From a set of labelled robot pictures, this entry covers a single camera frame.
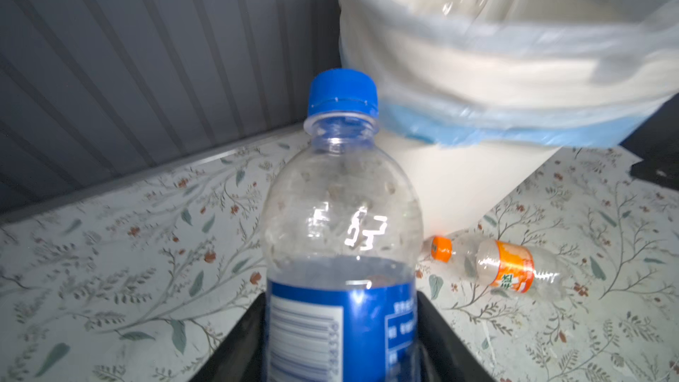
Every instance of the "orange bottle cap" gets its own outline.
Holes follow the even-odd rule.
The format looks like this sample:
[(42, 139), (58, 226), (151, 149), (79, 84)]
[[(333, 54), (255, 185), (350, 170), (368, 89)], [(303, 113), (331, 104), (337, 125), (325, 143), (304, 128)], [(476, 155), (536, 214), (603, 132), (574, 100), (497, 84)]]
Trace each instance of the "orange bottle cap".
[(453, 242), (443, 236), (434, 236), (431, 242), (431, 258), (448, 262), (451, 255), (453, 255)]

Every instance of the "barcode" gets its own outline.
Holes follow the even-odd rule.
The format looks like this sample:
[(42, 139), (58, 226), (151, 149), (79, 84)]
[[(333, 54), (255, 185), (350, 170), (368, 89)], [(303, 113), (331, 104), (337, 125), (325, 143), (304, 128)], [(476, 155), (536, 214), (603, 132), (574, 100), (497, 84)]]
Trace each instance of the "barcode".
[(342, 381), (344, 310), (271, 295), (269, 382)]

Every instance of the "floral patterned surface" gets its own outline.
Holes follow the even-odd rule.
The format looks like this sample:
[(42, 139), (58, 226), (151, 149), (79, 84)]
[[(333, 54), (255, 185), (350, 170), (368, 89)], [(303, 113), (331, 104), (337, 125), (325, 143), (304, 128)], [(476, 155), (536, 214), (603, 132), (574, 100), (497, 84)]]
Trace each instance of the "floral patterned surface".
[[(263, 290), (258, 216), (293, 133), (0, 227), (0, 380), (187, 381)], [(570, 263), (557, 302), (416, 276), (499, 382), (679, 381), (679, 195), (623, 150), (558, 152), (471, 228)]]

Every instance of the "bottle cap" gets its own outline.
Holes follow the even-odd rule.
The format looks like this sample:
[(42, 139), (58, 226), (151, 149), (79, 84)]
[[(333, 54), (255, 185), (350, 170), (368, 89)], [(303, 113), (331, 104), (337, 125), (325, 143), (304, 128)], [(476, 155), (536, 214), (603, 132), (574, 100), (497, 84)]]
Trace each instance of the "bottle cap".
[(309, 116), (357, 112), (378, 118), (378, 89), (362, 72), (338, 68), (316, 76), (309, 92)]
[(451, 255), (453, 255), (453, 242), (443, 236), (434, 236), (431, 242), (431, 258), (448, 262)]

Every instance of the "bottle with orange cap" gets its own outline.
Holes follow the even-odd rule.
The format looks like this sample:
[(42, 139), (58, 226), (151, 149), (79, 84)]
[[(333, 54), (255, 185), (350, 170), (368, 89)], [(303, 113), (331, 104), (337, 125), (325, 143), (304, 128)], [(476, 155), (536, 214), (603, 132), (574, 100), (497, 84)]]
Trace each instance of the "bottle with orange cap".
[(451, 239), (434, 237), (431, 257), (448, 262), (455, 274), (479, 285), (548, 301), (565, 295), (563, 282), (570, 276), (566, 265), (549, 251), (476, 233), (459, 233)]

